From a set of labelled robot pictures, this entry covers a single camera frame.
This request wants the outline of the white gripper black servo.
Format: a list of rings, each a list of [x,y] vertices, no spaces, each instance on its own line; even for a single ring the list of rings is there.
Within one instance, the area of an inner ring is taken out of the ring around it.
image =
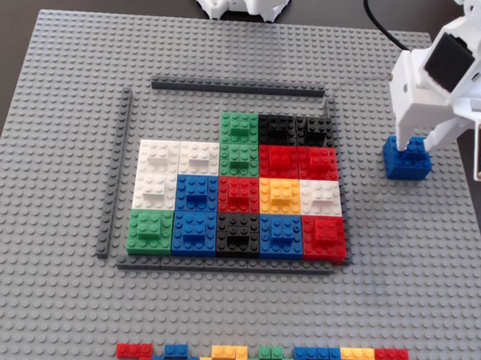
[[[417,129],[431,124],[442,122],[424,139],[426,151],[437,151],[473,129],[472,120],[454,116],[456,107],[465,114],[469,101],[481,102],[481,17],[457,18],[442,27],[430,47],[402,51],[389,86],[399,152]],[[475,113],[481,114],[480,103]]]

